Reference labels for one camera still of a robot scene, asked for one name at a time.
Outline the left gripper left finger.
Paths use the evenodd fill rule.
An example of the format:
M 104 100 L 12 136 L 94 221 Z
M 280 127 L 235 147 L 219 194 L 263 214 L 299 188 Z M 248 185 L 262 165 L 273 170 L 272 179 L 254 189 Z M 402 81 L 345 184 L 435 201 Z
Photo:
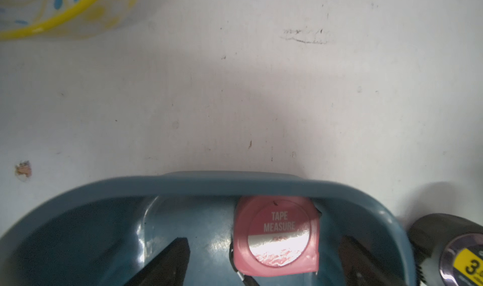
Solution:
M 190 254 L 187 238 L 176 238 L 124 286 L 183 285 Z

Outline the teal plastic storage box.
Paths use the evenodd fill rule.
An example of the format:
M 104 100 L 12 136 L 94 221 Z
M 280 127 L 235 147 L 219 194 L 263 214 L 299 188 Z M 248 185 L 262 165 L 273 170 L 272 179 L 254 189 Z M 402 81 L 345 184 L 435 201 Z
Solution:
M 380 202 L 347 185 L 254 172 L 122 177 L 59 195 L 2 236 L 1 284 L 124 285 L 176 238 L 187 238 L 183 285 L 244 285 L 229 259 L 244 196 L 309 198 L 321 213 L 318 271 L 255 277 L 256 285 L 346 285 L 343 236 L 406 285 L 416 284 L 406 232 Z

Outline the pink tape measure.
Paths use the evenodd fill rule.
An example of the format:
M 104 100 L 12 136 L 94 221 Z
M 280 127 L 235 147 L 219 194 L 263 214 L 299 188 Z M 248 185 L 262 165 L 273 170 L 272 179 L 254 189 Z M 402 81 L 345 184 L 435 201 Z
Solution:
M 298 196 L 244 196 L 235 208 L 229 250 L 244 285 L 255 277 L 316 273 L 321 213 Z

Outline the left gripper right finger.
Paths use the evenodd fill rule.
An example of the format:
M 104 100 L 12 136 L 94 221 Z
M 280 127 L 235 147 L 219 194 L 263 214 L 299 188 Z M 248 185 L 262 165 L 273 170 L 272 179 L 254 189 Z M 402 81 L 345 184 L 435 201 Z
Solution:
M 338 256 L 346 285 L 406 285 L 403 279 L 382 267 L 372 253 L 354 237 L 342 237 L 338 247 Z

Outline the small black tape measure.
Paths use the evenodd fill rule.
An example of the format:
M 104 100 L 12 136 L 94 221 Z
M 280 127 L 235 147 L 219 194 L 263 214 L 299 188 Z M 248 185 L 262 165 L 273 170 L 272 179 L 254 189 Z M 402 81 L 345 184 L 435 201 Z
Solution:
M 408 231 L 417 284 L 482 286 L 482 226 L 458 216 L 435 213 Z

